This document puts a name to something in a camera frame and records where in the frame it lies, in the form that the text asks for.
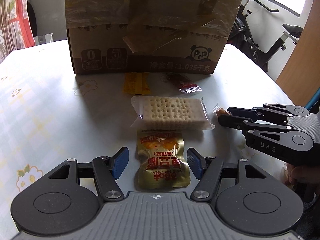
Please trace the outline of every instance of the exercise bike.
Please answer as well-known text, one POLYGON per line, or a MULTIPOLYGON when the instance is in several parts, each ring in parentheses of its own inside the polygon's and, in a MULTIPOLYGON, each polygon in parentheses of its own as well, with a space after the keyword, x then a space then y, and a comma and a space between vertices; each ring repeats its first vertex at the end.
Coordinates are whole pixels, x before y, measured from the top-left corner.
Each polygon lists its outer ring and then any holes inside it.
MULTIPOLYGON (((227 43, 237 47, 254 63, 256 63, 264 72, 268 72, 268 61, 271 59, 271 57, 273 57, 273 55, 280 48, 282 50, 286 49, 284 43, 288 38, 293 40, 293 43, 297 45, 297 39, 300 38, 303 28, 300 26, 283 24, 282 26, 285 29, 283 35, 273 44, 273 46, 268 50, 267 53, 264 53, 262 50, 259 49, 259 45, 254 42, 248 22, 246 20, 247 16, 250 15, 252 12, 250 10, 247 10, 247 13, 244 14, 244 9, 249 1, 250 0, 247 0, 245 5, 241 4, 227 43)), ((268 8, 259 0, 252 1, 255 1, 269 12, 279 12, 278 9, 268 8)))

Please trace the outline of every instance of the fish tofu snack package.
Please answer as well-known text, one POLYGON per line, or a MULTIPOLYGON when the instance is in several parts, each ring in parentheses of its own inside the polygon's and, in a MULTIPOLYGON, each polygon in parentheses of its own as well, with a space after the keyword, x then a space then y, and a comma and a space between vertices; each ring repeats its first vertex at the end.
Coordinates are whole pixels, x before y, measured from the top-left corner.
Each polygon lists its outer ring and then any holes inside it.
POLYGON ((137 146, 140 159, 138 184, 141 188, 186 187, 190 184, 181 133, 139 131, 137 146))
POLYGON ((131 127, 144 130, 212 130, 201 99, 132 97, 138 117, 131 127))

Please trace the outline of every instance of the exercise bike seat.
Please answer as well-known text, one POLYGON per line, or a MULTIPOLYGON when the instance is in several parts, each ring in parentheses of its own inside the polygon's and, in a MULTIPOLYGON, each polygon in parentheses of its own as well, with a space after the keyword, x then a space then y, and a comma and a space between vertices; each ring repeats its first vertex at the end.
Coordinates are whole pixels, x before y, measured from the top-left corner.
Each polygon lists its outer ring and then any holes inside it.
POLYGON ((300 26, 292 26, 289 24, 283 24, 283 28, 293 37, 300 38, 303 28, 300 26))

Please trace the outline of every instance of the wooden panel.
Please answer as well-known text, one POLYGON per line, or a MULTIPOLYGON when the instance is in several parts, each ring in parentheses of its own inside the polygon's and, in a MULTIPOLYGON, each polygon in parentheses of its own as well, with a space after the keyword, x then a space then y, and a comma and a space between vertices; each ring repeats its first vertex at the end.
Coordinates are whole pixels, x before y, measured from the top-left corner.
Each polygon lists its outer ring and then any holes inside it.
POLYGON ((300 40, 276 83, 300 106, 305 106, 320 87, 320 0, 313 1, 300 40))

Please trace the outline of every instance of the panda logo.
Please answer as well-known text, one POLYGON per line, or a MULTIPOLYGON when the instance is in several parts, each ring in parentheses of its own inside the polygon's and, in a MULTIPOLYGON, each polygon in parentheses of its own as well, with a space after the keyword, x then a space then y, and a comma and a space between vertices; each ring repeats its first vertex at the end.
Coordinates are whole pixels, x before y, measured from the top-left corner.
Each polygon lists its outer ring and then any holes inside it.
POLYGON ((193 45, 191 47, 191 53, 190 56, 188 56, 188 59, 191 60, 196 60, 196 61, 211 61, 211 59, 209 59, 209 53, 212 51, 211 48, 206 48, 206 47, 202 47, 199 46, 197 47, 196 45, 193 45))

